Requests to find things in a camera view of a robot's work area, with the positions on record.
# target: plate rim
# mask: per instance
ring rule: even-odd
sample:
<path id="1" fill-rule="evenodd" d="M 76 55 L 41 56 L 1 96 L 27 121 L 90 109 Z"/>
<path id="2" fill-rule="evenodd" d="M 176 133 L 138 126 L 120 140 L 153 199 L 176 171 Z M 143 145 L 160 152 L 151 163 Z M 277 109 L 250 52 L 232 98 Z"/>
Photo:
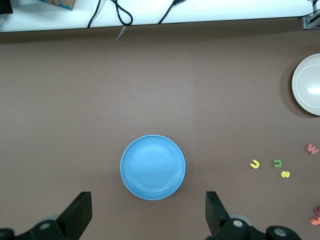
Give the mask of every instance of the plate rim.
<path id="1" fill-rule="evenodd" d="M 134 144 L 136 143 L 137 141 L 139 141 L 140 139 L 143 139 L 143 138 L 149 138 L 149 137 L 160 137 L 162 139 L 165 139 L 166 141 L 169 141 L 171 143 L 174 144 L 174 146 L 178 149 L 179 153 L 181 154 L 182 156 L 182 159 L 183 159 L 183 166 L 182 166 L 182 177 L 181 177 L 181 182 L 178 184 L 177 188 L 172 191 L 169 195 L 166 195 L 164 197 L 157 197 L 157 198 L 147 198 L 147 197 L 142 197 L 142 196 L 139 196 L 137 195 L 136 193 L 134 193 L 126 184 L 126 182 L 124 181 L 124 177 L 123 177 L 123 171 L 122 171 L 122 165 L 123 165 L 123 159 L 124 159 L 124 156 L 127 152 L 127 150 Z M 126 186 L 126 188 L 132 193 L 134 194 L 135 196 L 137 196 L 138 198 L 141 198 L 141 199 L 144 199 L 144 200 L 150 200 L 150 201 L 157 201 L 157 200 L 162 200 L 162 199 L 165 199 L 169 196 L 171 196 L 172 194 L 174 194 L 181 186 L 181 184 L 183 183 L 184 179 L 185 179 L 185 175 L 186 175 L 186 158 L 182 152 L 182 150 L 180 149 L 180 147 L 174 142 L 172 141 L 170 138 L 166 137 L 166 136 L 163 136 L 163 135 L 158 135 L 158 134 L 149 134 L 149 135 L 144 135 L 144 136 L 141 136 L 141 137 L 138 137 L 136 138 L 135 140 L 133 140 L 127 147 L 126 149 L 124 150 L 123 154 L 122 154 L 122 157 L 121 157 L 121 161 L 120 161 L 120 175 L 121 175 L 121 178 L 122 178 L 122 181 L 124 183 L 124 185 Z"/>
<path id="2" fill-rule="evenodd" d="M 299 67 L 301 67 L 301 65 L 304 64 L 305 62 L 312 60 L 312 58 L 317 58 L 317 59 L 319 60 L 319 66 L 320 66 L 320 53 L 316 53 L 316 54 L 310 55 L 310 56 L 306 57 L 305 59 L 303 59 L 303 60 L 298 64 L 298 66 L 295 68 L 295 70 L 294 70 L 294 73 L 293 73 L 293 76 L 292 76 L 292 82 L 291 82 L 291 89 L 292 89 L 292 93 L 293 93 L 293 96 L 294 96 L 295 101 L 296 101 L 304 110 L 306 110 L 308 113 L 314 114 L 314 115 L 316 115 L 316 116 L 320 116 L 320 111 L 319 111 L 319 112 L 312 111 L 312 110 L 308 109 L 308 108 L 305 106 L 305 104 L 307 104 L 307 103 L 304 103 L 304 101 L 301 99 L 301 97 L 300 97 L 299 94 L 298 94 L 297 88 L 295 87 L 295 83 L 297 83 L 297 79 L 298 79 L 299 75 L 300 75 L 301 72 L 302 72 L 302 70 L 299 70 Z"/>

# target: power cord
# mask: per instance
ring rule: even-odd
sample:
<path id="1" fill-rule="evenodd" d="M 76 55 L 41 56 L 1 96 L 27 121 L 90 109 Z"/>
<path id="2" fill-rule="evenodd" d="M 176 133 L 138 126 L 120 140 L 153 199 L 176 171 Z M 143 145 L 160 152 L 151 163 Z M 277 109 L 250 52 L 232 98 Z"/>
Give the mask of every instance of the power cord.
<path id="1" fill-rule="evenodd" d="M 158 24 L 161 24 L 162 21 L 166 18 L 166 16 L 168 15 L 168 13 L 170 12 L 170 10 L 172 9 L 173 6 L 178 5 L 182 2 L 184 2 L 185 0 L 173 0 L 172 4 L 170 5 L 170 7 L 168 8 L 168 10 L 166 11 L 166 13 L 163 15 L 163 17 L 161 18 L 161 20 L 158 22 Z"/>
<path id="2" fill-rule="evenodd" d="M 134 21 L 134 18 L 132 17 L 132 15 L 130 14 L 130 12 L 128 12 L 127 10 L 125 10 L 124 8 L 122 8 L 122 7 L 118 4 L 118 0 L 111 0 L 111 2 L 113 2 L 113 3 L 115 4 L 116 14 L 118 15 L 118 18 L 119 18 L 120 22 L 121 22 L 124 26 L 129 26 L 129 25 L 131 25 L 132 22 Z M 94 18 L 95 18 L 96 15 L 97 15 L 97 12 L 98 12 L 100 3 L 101 3 L 101 0 L 98 1 L 98 4 L 97 4 L 96 9 L 95 9 L 95 12 L 94 12 L 94 14 L 92 15 L 92 17 L 91 17 L 91 19 L 90 19 L 90 21 L 89 21 L 89 23 L 88 23 L 88 29 L 90 28 L 92 21 L 94 20 Z M 121 18 L 121 16 L 120 16 L 120 13 L 119 13 L 119 9 L 129 15 L 129 17 L 130 17 L 130 22 L 129 22 L 129 23 L 125 23 L 125 22 L 122 20 L 122 18 Z"/>

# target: cardboard box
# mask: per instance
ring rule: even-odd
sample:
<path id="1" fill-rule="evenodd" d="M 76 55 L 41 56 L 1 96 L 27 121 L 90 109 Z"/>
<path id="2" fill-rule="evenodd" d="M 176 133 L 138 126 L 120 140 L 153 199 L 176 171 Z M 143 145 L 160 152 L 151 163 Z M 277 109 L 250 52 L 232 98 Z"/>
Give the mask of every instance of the cardboard box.
<path id="1" fill-rule="evenodd" d="M 41 2 L 52 4 L 64 9 L 72 10 L 74 8 L 76 0 L 39 0 Z"/>

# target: blue plate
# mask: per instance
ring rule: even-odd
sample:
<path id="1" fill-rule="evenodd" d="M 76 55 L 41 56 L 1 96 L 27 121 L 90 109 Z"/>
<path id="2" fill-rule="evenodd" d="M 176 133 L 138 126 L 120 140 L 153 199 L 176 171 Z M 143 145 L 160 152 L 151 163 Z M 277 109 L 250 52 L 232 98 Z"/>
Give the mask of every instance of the blue plate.
<path id="1" fill-rule="evenodd" d="M 173 194 L 186 173 L 180 148 L 160 135 L 142 136 L 124 151 L 120 172 L 125 186 L 146 200 L 160 200 Z"/>

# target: plate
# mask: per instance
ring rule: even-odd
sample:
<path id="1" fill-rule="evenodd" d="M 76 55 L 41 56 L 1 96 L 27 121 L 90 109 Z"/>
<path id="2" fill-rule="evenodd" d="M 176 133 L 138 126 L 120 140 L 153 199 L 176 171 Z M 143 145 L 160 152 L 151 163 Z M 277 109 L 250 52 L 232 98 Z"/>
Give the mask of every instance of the plate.
<path id="1" fill-rule="evenodd" d="M 320 115 L 320 54 L 307 57 L 296 67 L 292 92 L 301 107 Z"/>
<path id="2" fill-rule="evenodd" d="M 146 200 L 160 200 L 173 194 L 186 173 L 185 157 L 172 140 L 146 135 L 124 151 L 120 173 L 125 186 Z"/>

